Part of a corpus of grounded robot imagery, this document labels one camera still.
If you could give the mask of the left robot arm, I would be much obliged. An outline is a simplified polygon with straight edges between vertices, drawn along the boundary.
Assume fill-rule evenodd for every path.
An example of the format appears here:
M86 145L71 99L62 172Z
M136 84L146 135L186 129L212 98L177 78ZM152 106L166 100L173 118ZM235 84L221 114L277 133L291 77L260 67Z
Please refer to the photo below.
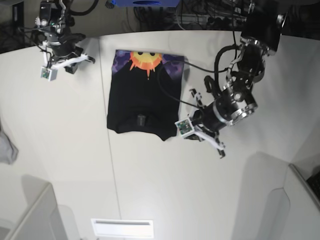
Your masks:
M258 105L252 90L265 74L265 56L278 50L285 18L253 5L240 43L221 48L213 70L204 78L207 93L191 89L186 118L179 118L183 71L188 62L181 55L117 50L111 68L106 126L118 134L142 132L161 140L180 135L206 141L225 157L220 131L252 115Z

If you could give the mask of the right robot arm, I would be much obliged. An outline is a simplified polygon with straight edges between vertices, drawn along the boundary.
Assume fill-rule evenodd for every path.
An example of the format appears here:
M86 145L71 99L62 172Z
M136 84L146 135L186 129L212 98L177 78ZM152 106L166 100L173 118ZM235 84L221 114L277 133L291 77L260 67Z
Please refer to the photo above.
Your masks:
M35 24L45 36L43 43L52 50L48 61L51 68L66 61L78 59L84 49L77 46L86 36L72 33L75 20L71 14L71 0L43 0L40 2L39 16Z

